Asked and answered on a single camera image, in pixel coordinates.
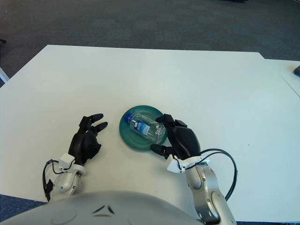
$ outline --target white tabletop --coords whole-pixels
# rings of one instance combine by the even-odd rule
[[[184,121],[202,150],[228,151],[237,221],[300,221],[300,98],[259,53],[48,45],[0,89],[0,193],[45,201],[45,162],[68,151],[82,116],[103,113],[83,192],[132,190],[195,217],[184,174],[121,140],[122,114],[151,105]],[[211,157],[225,195],[233,166]]]
[[[266,60],[266,61],[300,96],[300,77],[294,74],[295,68],[300,66],[300,61],[289,61],[289,60]]]

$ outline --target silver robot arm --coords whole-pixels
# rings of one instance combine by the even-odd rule
[[[185,172],[192,190],[197,214],[204,224],[236,225],[227,201],[218,188],[218,180],[207,163]]]

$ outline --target green plastic plate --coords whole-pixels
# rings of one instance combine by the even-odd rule
[[[126,123],[126,121],[124,120],[124,117],[127,113],[131,113],[131,114],[142,113],[143,115],[148,116],[153,120],[155,120],[157,117],[162,116],[163,114],[158,109],[153,108],[151,106],[138,105],[127,110],[127,112],[124,113],[124,115],[120,120],[119,132],[125,144],[134,150],[140,150],[140,151],[150,150],[150,145],[153,143],[130,129],[129,124]],[[166,138],[167,138],[167,133],[165,133],[163,140],[159,144],[164,143]]]

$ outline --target plastic bottle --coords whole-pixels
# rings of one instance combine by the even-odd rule
[[[162,123],[157,123],[141,113],[134,115],[127,113],[124,119],[132,130],[147,138],[152,143],[158,144],[162,141],[165,134],[165,127]]]

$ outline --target wire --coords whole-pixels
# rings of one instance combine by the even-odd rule
[[[70,166],[69,166],[69,168],[66,168],[66,169],[63,169],[63,170],[68,170],[68,169],[70,169],[71,168],[71,166],[72,166],[72,162],[70,163]]]
[[[62,173],[65,173],[64,171],[62,171],[62,172],[56,172],[56,171],[54,170],[54,162],[55,162],[55,163],[59,163],[57,160],[52,160],[52,170],[53,170],[53,173],[55,173],[55,174],[62,174]]]
[[[235,188],[235,185],[236,185],[236,182],[237,182],[238,169],[237,169],[236,163],[235,163],[234,159],[232,158],[232,156],[227,151],[224,151],[222,149],[207,149],[207,150],[202,151],[200,153],[200,155],[203,154],[203,153],[205,153],[205,152],[209,152],[209,151],[216,151],[216,152],[213,152],[213,153],[207,155],[201,161],[199,161],[199,162],[195,163],[194,165],[186,168],[186,170],[189,170],[189,169],[195,167],[196,165],[200,164],[201,162],[203,162],[204,160],[206,160],[209,156],[212,156],[212,155],[215,155],[215,154],[224,154],[224,155],[228,156],[231,159],[232,163],[233,163],[234,175],[233,175],[232,185],[230,186],[229,191],[228,191],[228,193],[225,196],[225,199],[227,201],[230,198],[230,196],[232,195],[232,193],[234,191],[234,188]]]
[[[181,173],[181,167],[180,167],[180,163],[179,163],[178,159],[176,159],[176,158],[174,157],[174,155],[172,155],[172,156],[173,156],[173,159],[175,159],[175,160],[177,161],[177,166],[178,166],[178,168],[179,168],[179,170],[180,170],[180,173]]]
[[[48,201],[50,201],[50,195],[48,193],[48,190],[47,190],[47,184],[46,184],[46,178],[45,178],[45,171],[46,171],[46,167],[51,164],[53,162],[52,159],[50,159],[48,162],[46,162],[45,166],[44,166],[44,169],[43,169],[43,188],[44,188],[44,193],[45,193],[45,196],[47,198]]]

